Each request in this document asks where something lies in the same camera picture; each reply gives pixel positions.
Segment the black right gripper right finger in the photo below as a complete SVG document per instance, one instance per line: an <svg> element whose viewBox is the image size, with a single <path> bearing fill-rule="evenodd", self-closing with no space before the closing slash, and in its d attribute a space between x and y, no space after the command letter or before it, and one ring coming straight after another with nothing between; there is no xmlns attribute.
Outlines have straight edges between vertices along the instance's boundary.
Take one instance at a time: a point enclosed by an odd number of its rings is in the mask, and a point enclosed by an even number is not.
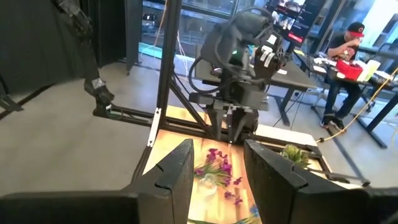
<svg viewBox="0 0 398 224"><path fill-rule="evenodd" d="M263 223L397 223L396 188L347 189L251 139L244 163Z"/></svg>

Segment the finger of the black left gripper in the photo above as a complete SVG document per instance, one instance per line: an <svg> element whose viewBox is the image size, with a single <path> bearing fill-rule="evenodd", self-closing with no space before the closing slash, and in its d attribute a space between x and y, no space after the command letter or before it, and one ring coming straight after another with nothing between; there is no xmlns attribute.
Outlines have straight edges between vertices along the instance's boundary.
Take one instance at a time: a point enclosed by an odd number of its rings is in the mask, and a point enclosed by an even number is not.
<svg viewBox="0 0 398 224"><path fill-rule="evenodd" d="M209 108L207 109L207 113L211 122L211 132L216 140L220 140L222 132L222 122L226 111Z"/></svg>
<svg viewBox="0 0 398 224"><path fill-rule="evenodd" d="M231 142L243 143L246 139L254 137L254 132L258 128L259 112L252 110L234 110L231 118Z"/></svg>

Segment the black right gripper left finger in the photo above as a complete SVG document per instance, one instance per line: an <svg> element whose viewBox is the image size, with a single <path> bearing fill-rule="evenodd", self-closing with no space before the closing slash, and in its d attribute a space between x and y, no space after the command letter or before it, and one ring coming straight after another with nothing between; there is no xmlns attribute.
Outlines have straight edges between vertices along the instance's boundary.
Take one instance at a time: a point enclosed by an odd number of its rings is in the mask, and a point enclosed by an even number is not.
<svg viewBox="0 0 398 224"><path fill-rule="evenodd" d="M1 223L186 223L193 162L193 140L186 139L121 190L5 195Z"/></svg>

